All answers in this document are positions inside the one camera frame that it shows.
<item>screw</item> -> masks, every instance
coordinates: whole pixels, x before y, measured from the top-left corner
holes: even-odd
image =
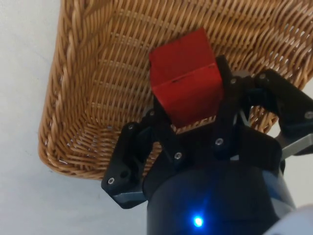
[[[222,145],[224,143],[224,140],[222,138],[218,138],[216,141],[215,141],[215,144],[216,145]]]
[[[230,83],[231,83],[231,84],[235,84],[236,82],[237,82],[237,79],[236,79],[236,78],[233,78],[233,79],[230,80]]]
[[[305,114],[304,114],[304,117],[306,119],[312,119],[313,118],[313,112],[312,111],[307,111]]]
[[[263,74],[260,75],[260,79],[264,79],[264,78],[266,78],[265,73],[263,73]]]
[[[112,177],[112,178],[109,178],[108,184],[109,184],[109,185],[113,184],[113,183],[114,183],[114,180],[115,180],[115,179],[114,179],[113,177]]]
[[[176,153],[175,156],[174,156],[174,158],[175,158],[176,160],[181,159],[181,157],[182,157],[182,154],[181,154],[180,152]]]

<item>wicker basket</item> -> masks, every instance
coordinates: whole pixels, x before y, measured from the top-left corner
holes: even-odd
[[[152,103],[148,53],[201,26],[233,70],[274,68],[303,88],[313,75],[311,2],[62,0],[39,131],[42,161],[65,175],[101,179],[121,127]],[[257,130],[275,121],[254,108]]]

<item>metal bracket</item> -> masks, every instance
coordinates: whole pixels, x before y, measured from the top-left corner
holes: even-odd
[[[308,134],[300,138],[287,138],[282,133],[279,133],[276,140],[282,147],[282,160],[313,146],[313,134]]]

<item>white wall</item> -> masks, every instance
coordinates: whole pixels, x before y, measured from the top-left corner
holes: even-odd
[[[99,182],[58,175],[39,160],[59,2],[0,0],[0,234],[145,234],[145,205],[122,210]],[[313,96],[313,83],[306,92]],[[313,202],[312,167],[310,156],[287,162],[298,206]]]

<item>red cube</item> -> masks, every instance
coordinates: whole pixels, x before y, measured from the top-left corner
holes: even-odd
[[[152,91],[176,127],[216,114],[223,85],[203,28],[156,48],[149,59]]]

